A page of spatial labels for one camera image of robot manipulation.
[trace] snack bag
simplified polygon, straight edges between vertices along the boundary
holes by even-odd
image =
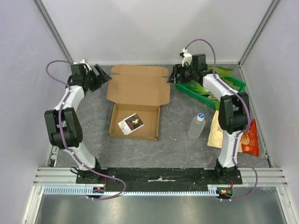
[[[207,142],[208,146],[221,148],[223,140],[223,130],[218,122],[219,111],[215,112],[213,117],[211,131]],[[257,139],[256,120],[252,120],[250,129],[243,133],[238,148],[239,153],[248,153],[251,155],[259,156],[259,147]]]

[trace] green vegetable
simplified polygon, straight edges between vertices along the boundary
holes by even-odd
[[[207,67],[208,69],[212,69],[213,66],[209,65]],[[224,77],[232,77],[232,74],[230,73],[230,71],[233,71],[234,69],[226,69],[220,66],[216,66],[215,67],[215,72],[219,75],[219,77],[224,78]]]
[[[232,82],[228,81],[225,79],[225,77],[231,77],[232,74],[230,73],[231,71],[233,71],[234,69],[227,69],[227,68],[223,68],[220,66],[215,67],[215,72],[219,75],[219,77],[227,84],[229,85],[231,88],[233,88],[234,90],[239,90],[240,87],[239,86],[235,86]],[[213,94],[206,89],[205,87],[201,86],[199,83],[197,83],[196,81],[192,80],[189,83],[184,84],[184,86],[200,95],[202,95],[203,97],[207,97],[209,100],[215,102],[215,107],[216,110],[219,110],[219,101],[213,96]]]

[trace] open cardboard box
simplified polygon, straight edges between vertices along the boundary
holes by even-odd
[[[111,69],[107,99],[115,102],[109,135],[112,138],[158,140],[160,106],[170,100],[168,69],[118,64]],[[118,123],[137,113],[144,126],[124,135]]]

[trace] box flap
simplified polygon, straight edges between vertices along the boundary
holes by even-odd
[[[168,69],[118,64],[111,69],[107,99],[115,103],[159,106],[169,103]]]

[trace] metal sheet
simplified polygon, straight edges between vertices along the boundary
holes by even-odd
[[[249,189],[235,189],[235,196]],[[44,195],[36,224],[285,224],[275,188],[246,199],[220,202],[194,196],[122,196],[90,201],[84,196]]]

